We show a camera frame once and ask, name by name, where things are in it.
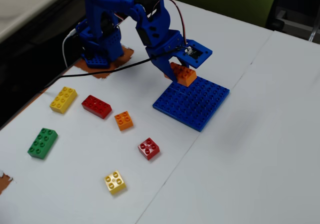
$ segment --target white table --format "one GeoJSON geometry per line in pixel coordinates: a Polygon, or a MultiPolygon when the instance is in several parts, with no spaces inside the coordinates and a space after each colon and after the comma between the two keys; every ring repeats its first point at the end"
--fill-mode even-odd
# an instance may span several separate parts
{"type": "Polygon", "coordinates": [[[0,0],[0,42],[56,0],[0,0]]]}
{"type": "Polygon", "coordinates": [[[320,46],[273,33],[138,224],[320,223],[320,46]]]}
{"type": "MultiPolygon", "coordinates": [[[[233,88],[272,32],[178,4],[187,37],[213,50],[197,74],[233,88]]],[[[167,7],[171,27],[180,29],[175,6],[167,7]]],[[[122,42],[135,50],[129,63],[147,58],[131,19],[121,25],[121,32],[122,42]]],[[[73,73],[83,71],[73,67],[68,74],[73,73]]],[[[114,73],[105,80],[64,78],[55,83],[0,131],[0,169],[15,181],[0,196],[4,223],[136,223],[200,135],[152,108],[169,84],[170,80],[150,62],[114,73]],[[59,115],[49,105],[63,86],[75,88],[78,97],[64,115],[59,115]],[[89,94],[112,106],[113,112],[106,120],[82,108],[81,103],[89,94]],[[134,128],[120,132],[113,116],[126,110],[134,128]],[[44,161],[27,153],[42,127],[59,134],[44,161]],[[138,144],[148,137],[161,152],[150,162],[138,151],[138,144]],[[114,170],[119,170],[128,189],[112,196],[104,177],[114,170]]]]}

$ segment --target blue lego baseplate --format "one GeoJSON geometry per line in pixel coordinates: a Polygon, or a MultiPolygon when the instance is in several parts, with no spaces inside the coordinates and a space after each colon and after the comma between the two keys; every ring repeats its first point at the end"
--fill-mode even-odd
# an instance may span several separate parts
{"type": "Polygon", "coordinates": [[[229,92],[227,88],[197,77],[189,87],[170,84],[153,107],[201,132],[229,92]]]}

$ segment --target yellow lego brick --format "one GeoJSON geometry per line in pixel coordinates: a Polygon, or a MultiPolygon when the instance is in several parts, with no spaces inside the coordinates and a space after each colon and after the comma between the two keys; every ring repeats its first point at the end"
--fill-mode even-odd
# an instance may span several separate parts
{"type": "Polygon", "coordinates": [[[57,97],[55,97],[54,101],[50,105],[50,108],[54,112],[65,113],[76,98],[76,93],[77,92],[73,88],[64,87],[57,97]]]}
{"type": "Polygon", "coordinates": [[[134,125],[127,111],[120,113],[118,115],[115,115],[114,118],[116,120],[116,123],[119,126],[120,131],[123,131],[124,129],[132,127],[134,125]]]}
{"type": "Polygon", "coordinates": [[[114,173],[106,176],[104,181],[112,195],[119,192],[123,188],[126,188],[126,184],[120,176],[119,171],[115,171],[114,173]]]}

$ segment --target black cable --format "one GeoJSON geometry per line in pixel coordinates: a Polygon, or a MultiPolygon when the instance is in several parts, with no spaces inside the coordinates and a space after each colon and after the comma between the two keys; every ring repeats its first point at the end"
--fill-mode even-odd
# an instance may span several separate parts
{"type": "Polygon", "coordinates": [[[90,76],[90,75],[96,75],[96,74],[102,74],[102,73],[115,73],[115,72],[118,72],[118,71],[121,71],[121,70],[124,70],[124,69],[127,69],[127,68],[131,68],[131,67],[134,67],[134,66],[149,62],[149,61],[151,61],[153,59],[159,58],[159,57],[164,56],[164,55],[169,54],[169,53],[176,52],[176,51],[181,50],[181,49],[183,49],[183,47],[175,48],[175,49],[173,49],[171,51],[161,53],[159,55],[156,55],[156,56],[153,56],[151,58],[145,59],[143,61],[140,61],[140,62],[137,62],[137,63],[133,63],[133,64],[130,64],[130,65],[126,66],[126,67],[118,68],[118,69],[115,69],[115,70],[100,71],[100,72],[94,72],[94,73],[84,73],[84,74],[72,74],[72,75],[58,76],[53,81],[51,81],[48,85],[46,85],[44,88],[42,88],[38,93],[41,93],[44,89],[49,88],[51,85],[53,85],[55,82],[57,82],[61,78],[83,77],[83,76],[90,76]]]}

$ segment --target white wire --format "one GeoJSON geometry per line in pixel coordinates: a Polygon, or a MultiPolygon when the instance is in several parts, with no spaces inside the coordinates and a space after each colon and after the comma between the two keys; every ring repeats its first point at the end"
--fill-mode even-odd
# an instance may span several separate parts
{"type": "Polygon", "coordinates": [[[63,59],[64,59],[64,63],[65,63],[65,67],[68,68],[68,64],[67,64],[67,60],[66,60],[66,56],[65,56],[65,42],[68,38],[70,38],[71,36],[76,34],[76,29],[74,28],[73,30],[70,31],[70,33],[64,38],[64,41],[62,42],[62,55],[63,55],[63,59]]]}

